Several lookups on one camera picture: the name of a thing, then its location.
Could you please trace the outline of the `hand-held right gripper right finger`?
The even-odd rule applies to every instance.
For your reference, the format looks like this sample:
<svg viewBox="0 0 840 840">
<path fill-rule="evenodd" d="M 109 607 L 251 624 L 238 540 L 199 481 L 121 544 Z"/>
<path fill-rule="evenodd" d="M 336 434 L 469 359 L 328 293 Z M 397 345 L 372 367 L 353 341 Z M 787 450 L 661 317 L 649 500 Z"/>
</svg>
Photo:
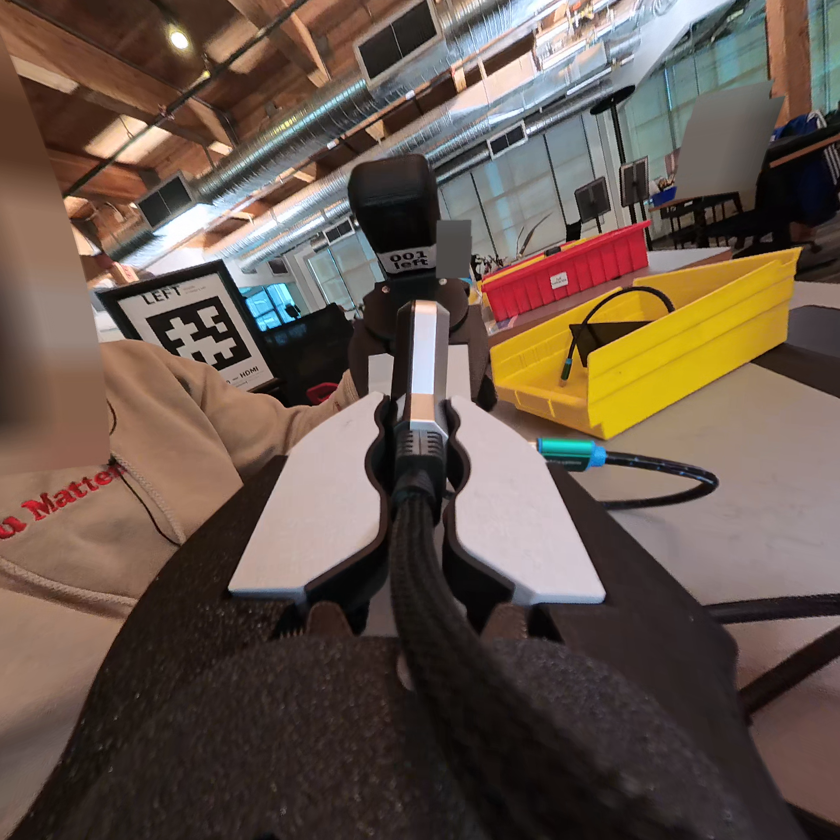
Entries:
<svg viewBox="0 0 840 840">
<path fill-rule="evenodd" d="M 518 432 L 456 395 L 449 441 L 467 476 L 454 499 L 455 541 L 520 606 L 604 603 L 606 590 L 553 481 Z"/>
</svg>

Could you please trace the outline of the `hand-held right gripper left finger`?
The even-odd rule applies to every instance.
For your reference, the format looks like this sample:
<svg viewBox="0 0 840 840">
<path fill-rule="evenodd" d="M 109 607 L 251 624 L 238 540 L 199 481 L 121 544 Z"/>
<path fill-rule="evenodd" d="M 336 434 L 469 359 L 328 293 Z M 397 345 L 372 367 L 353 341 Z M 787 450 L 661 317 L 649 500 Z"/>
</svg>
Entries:
<svg viewBox="0 0 840 840">
<path fill-rule="evenodd" d="M 370 453 L 387 399 L 372 392 L 296 444 L 269 494 L 227 590 L 233 596 L 351 604 L 350 580 L 384 537 Z"/>
</svg>

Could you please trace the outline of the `thin black cable green plug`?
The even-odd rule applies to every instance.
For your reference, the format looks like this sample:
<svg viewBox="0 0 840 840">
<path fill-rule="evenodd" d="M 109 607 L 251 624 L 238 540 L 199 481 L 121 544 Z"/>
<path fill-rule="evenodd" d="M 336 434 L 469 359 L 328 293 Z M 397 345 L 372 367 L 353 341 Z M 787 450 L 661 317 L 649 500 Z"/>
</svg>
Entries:
<svg viewBox="0 0 840 840">
<path fill-rule="evenodd" d="M 602 308 L 604 308 L 604 306 L 607 303 L 609 303 L 609 302 L 611 302 L 611 301 L 613 301 L 613 300 L 615 300 L 615 299 L 617 299 L 621 296 L 628 295 L 628 294 L 631 294 L 631 293 L 634 293 L 634 292 L 647 293 L 649 295 L 652 295 L 652 296 L 656 297 L 657 299 L 659 299 L 665 305 L 667 313 L 672 313 L 672 312 L 676 311 L 676 307 L 673 304 L 672 300 L 666 294 L 664 294 L 663 291 L 661 291 L 659 289 L 656 289 L 656 288 L 653 288 L 653 287 L 650 287 L 650 286 L 620 287 L 617 290 L 607 294 L 604 298 L 599 300 L 586 313 L 586 315 L 584 316 L 584 318 L 581 322 L 581 325 L 577 329 L 577 332 L 575 332 L 572 328 L 570 328 L 570 330 L 572 331 L 572 340 L 570 342 L 570 348 L 568 349 L 568 352 L 566 354 L 566 358 L 565 358 L 564 363 L 563 363 L 563 368 L 561 369 L 561 373 L 560 373 L 560 381 L 561 382 L 567 382 L 569 380 L 570 376 L 571 376 L 571 371 L 572 371 L 572 367 L 573 367 L 573 363 L 574 363 L 574 354 L 577 351 L 577 347 L 578 347 L 577 345 L 578 345 L 578 342 L 579 342 L 580 335 L 588 327 L 588 325 L 589 325 L 590 321 L 592 320 L 592 318 L 594 317 L 594 315 L 596 315 L 597 312 L 599 312 Z"/>
</svg>

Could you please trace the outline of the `yellow plastic bin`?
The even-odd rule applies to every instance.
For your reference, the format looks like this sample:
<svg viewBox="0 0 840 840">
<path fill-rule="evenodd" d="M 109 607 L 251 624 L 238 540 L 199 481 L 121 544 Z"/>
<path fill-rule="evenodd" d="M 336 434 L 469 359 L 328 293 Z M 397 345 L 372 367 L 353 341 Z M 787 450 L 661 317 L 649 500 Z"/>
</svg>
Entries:
<svg viewBox="0 0 840 840">
<path fill-rule="evenodd" d="M 651 321 L 560 373 L 572 323 L 607 294 L 490 350 L 498 397 L 519 410 L 610 439 L 786 341 L 801 248 L 731 259 L 636 280 L 647 293 L 621 296 L 590 322 Z"/>
</svg>

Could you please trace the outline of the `black monitor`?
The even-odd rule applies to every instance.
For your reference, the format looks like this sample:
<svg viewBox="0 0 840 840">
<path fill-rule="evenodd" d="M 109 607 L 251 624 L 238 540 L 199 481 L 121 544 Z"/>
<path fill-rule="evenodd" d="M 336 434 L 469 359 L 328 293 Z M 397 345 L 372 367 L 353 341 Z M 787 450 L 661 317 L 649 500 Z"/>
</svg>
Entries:
<svg viewBox="0 0 840 840">
<path fill-rule="evenodd" d="M 353 324 L 336 303 L 262 334 L 284 406 L 310 406 L 311 389 L 338 385 L 349 367 Z"/>
</svg>

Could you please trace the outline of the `rectangular air vent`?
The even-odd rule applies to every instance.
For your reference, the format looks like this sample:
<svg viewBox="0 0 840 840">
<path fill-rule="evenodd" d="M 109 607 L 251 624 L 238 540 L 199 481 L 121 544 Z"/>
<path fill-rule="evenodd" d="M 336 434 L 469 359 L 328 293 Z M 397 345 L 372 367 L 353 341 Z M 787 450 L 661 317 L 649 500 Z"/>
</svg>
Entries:
<svg viewBox="0 0 840 840">
<path fill-rule="evenodd" d="M 525 144 L 529 139 L 527 127 L 523 120 L 510 126 L 503 132 L 490 137 L 487 142 L 489 156 L 492 160 L 501 157 L 512 149 Z"/>
<path fill-rule="evenodd" d="M 192 180 L 183 171 L 176 171 L 142 196 L 136 202 L 136 207 L 146 226 L 155 232 L 189 211 L 195 204 Z"/>
<path fill-rule="evenodd" d="M 356 40 L 353 52 L 365 81 L 374 85 L 442 39 L 434 2 L 412 2 Z"/>
</svg>

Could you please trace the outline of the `framed marker sign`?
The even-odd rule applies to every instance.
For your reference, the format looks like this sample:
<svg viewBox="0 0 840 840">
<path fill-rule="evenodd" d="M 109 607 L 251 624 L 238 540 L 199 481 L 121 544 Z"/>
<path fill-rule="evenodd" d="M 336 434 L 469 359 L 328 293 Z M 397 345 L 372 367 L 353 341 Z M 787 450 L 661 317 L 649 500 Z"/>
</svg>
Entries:
<svg viewBox="0 0 840 840">
<path fill-rule="evenodd" d="M 223 261 L 97 295 L 124 338 L 208 364 L 242 391 L 268 392 L 277 386 L 256 320 Z"/>
</svg>

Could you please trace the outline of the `black tablet on pole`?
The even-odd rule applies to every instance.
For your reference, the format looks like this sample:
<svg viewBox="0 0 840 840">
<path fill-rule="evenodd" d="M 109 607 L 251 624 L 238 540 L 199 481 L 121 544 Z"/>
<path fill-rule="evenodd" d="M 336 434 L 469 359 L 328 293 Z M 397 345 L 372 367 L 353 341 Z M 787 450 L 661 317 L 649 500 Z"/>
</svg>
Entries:
<svg viewBox="0 0 840 840">
<path fill-rule="evenodd" d="M 612 211 L 610 193 L 604 176 L 598 177 L 574 190 L 574 201 L 581 225 L 595 222 L 601 229 L 602 217 Z"/>
<path fill-rule="evenodd" d="M 648 156 L 622 164 L 618 178 L 621 206 L 633 211 L 638 207 L 641 218 L 647 220 L 645 207 L 650 199 Z"/>
</svg>

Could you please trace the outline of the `black bin divider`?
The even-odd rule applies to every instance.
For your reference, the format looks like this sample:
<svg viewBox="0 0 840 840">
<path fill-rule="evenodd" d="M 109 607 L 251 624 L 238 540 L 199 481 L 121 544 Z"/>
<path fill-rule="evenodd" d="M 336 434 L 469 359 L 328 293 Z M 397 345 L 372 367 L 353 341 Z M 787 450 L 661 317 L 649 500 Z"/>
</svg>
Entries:
<svg viewBox="0 0 840 840">
<path fill-rule="evenodd" d="M 572 352 L 569 355 L 569 361 L 573 362 L 575 355 L 577 355 L 580 363 L 586 368 L 592 352 L 618 341 L 650 323 L 652 322 L 648 320 L 572 323 L 570 325 L 572 335 L 570 350 Z"/>
</svg>

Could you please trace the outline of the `long red bin white label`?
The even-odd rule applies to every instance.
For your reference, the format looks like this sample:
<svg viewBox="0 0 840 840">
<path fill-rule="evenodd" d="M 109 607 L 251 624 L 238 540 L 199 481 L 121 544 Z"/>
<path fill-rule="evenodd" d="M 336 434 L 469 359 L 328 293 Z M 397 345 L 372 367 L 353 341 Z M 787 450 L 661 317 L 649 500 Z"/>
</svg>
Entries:
<svg viewBox="0 0 840 840">
<path fill-rule="evenodd" d="M 599 234 L 499 269 L 481 283 L 496 321 L 566 299 L 648 266 L 644 221 Z"/>
</svg>

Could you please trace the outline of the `black floor lamp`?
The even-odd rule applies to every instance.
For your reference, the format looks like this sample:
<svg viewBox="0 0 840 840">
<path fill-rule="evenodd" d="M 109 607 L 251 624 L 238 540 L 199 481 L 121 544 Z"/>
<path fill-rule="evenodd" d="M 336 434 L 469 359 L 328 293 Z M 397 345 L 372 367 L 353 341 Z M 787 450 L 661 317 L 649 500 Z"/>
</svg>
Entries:
<svg viewBox="0 0 840 840">
<path fill-rule="evenodd" d="M 588 122 L 585 124 L 592 129 L 592 137 L 601 150 L 603 174 L 612 202 L 619 206 L 623 204 L 623 172 L 633 161 L 633 158 L 627 156 L 619 114 L 622 105 L 630 99 L 635 90 L 635 85 L 630 85 L 617 90 L 599 91 L 600 95 L 589 109 Z"/>
</svg>

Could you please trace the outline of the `person's beige hoodie torso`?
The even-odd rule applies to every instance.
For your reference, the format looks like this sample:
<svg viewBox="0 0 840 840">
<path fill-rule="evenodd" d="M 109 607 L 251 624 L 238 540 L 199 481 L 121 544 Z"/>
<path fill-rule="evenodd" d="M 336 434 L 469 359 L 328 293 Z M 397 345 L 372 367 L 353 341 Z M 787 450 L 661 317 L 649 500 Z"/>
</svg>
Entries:
<svg viewBox="0 0 840 840">
<path fill-rule="evenodd" d="M 227 452 L 2 478 L 2 838 L 56 768 L 122 624 L 242 487 Z"/>
</svg>

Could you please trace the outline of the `silver air duct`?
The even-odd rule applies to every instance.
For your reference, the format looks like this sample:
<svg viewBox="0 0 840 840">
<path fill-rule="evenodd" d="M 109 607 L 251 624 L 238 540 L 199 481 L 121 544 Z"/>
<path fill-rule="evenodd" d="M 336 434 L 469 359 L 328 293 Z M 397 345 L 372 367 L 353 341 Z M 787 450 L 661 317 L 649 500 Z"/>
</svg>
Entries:
<svg viewBox="0 0 840 840">
<path fill-rule="evenodd" d="M 374 85 L 365 81 L 353 53 L 347 73 L 315 90 L 296 110 L 275 115 L 214 170 L 194 180 L 196 204 L 189 211 L 155 232 L 143 220 L 126 223 L 104 239 L 105 253 L 118 263 L 147 267 L 267 188 L 283 172 L 306 164 L 331 141 L 358 129 L 410 90 L 478 55 L 499 38 L 530 25 L 545 15 L 549 5 L 532 1 L 434 2 L 443 30 L 441 42 Z"/>
</svg>

